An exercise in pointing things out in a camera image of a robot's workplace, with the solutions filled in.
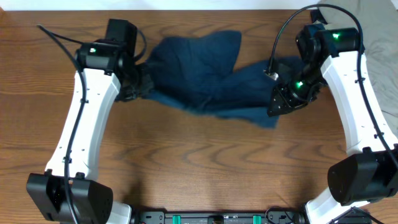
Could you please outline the dark blue shorts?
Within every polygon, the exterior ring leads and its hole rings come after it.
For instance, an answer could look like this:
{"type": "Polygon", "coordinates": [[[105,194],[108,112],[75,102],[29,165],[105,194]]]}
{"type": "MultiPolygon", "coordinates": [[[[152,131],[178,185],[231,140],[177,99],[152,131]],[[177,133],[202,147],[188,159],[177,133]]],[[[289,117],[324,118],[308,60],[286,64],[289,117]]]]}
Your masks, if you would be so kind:
{"type": "Polygon", "coordinates": [[[264,73],[268,60],[234,69],[241,39],[235,30],[164,38],[145,61],[150,89],[142,97],[195,115],[276,127],[278,117],[267,115],[277,84],[264,73]]]}

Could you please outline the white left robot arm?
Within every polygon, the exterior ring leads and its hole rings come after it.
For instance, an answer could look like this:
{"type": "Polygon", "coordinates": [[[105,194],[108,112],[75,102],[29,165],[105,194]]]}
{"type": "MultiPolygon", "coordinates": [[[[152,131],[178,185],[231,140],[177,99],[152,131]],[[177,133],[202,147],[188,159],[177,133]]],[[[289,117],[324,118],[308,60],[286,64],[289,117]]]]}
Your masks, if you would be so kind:
{"type": "Polygon", "coordinates": [[[133,223],[131,206],[98,183],[100,145],[115,101],[132,100],[141,82],[134,40],[99,39],[76,52],[73,97],[62,135],[43,174],[26,189],[43,217],[60,223],[133,223]]]}

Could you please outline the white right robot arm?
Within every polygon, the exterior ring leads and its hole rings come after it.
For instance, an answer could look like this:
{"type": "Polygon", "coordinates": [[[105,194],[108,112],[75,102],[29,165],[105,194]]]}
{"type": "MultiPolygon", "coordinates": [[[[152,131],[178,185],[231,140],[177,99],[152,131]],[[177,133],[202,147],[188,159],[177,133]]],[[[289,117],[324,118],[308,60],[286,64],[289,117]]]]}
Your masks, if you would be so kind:
{"type": "Polygon", "coordinates": [[[267,114],[304,108],[327,86],[338,108],[348,155],[329,168],[327,188],[305,204],[297,222],[355,223],[359,207],[397,193],[397,138],[371,86],[357,29],[327,30],[311,24],[295,41],[304,67],[274,87],[267,114]]]}

